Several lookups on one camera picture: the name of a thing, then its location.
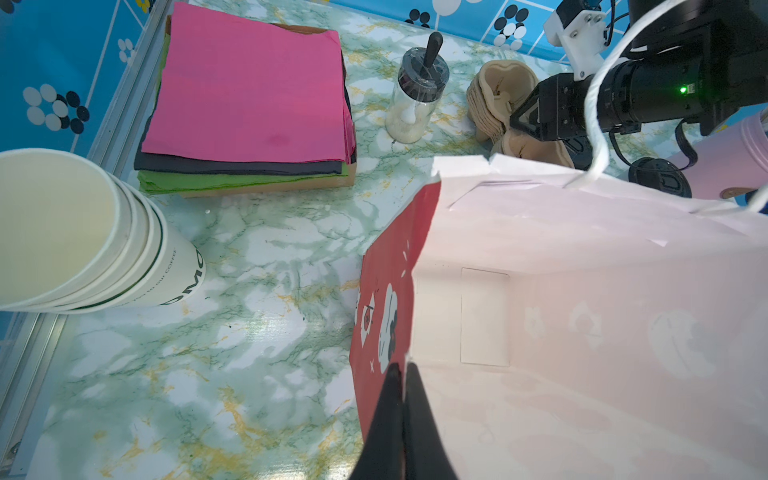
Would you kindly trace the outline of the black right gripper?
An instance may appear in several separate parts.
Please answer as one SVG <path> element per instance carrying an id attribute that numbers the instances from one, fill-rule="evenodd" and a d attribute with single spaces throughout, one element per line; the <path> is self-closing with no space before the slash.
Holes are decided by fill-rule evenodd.
<path id="1" fill-rule="evenodd" d="M 540 81 L 510 115 L 510 127 L 540 141 L 586 137 L 584 103 L 592 79 L 561 73 Z"/>

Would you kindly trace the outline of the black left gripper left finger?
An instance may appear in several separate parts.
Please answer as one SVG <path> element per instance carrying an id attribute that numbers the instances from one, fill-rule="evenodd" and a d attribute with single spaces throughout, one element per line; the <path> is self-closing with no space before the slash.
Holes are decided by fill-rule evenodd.
<path id="1" fill-rule="evenodd" d="M 390 364 L 382 385 L 374 417 L 350 480 L 397 480 L 403 476 L 402 374 Z"/>

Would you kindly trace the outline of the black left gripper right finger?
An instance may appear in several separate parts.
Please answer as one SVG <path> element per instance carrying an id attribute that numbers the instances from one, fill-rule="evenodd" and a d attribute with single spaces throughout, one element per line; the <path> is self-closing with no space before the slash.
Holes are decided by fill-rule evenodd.
<path id="1" fill-rule="evenodd" d="M 457 480 L 440 439 L 418 366 L 411 362 L 405 375 L 405 479 Z"/>

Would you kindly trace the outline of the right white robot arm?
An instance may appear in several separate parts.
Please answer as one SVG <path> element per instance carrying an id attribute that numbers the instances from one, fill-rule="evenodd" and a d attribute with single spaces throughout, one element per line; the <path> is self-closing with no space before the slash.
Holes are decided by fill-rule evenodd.
<path id="1" fill-rule="evenodd" d="M 686 120 L 708 135 L 741 107 L 767 103 L 767 1 L 684 1 L 616 50 L 597 102 L 602 132 Z M 595 74 L 573 70 L 539 82 L 510 126 L 544 141 L 586 136 Z"/>

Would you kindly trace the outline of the white red paper gift bag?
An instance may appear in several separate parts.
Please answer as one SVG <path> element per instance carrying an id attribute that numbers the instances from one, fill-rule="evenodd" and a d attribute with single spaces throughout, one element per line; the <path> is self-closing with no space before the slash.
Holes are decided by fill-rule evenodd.
<path id="1" fill-rule="evenodd" d="M 767 184 L 743 206 L 590 168 L 438 157 L 364 255 L 350 350 L 365 441 L 418 366 L 458 479 L 763 479 Z"/>

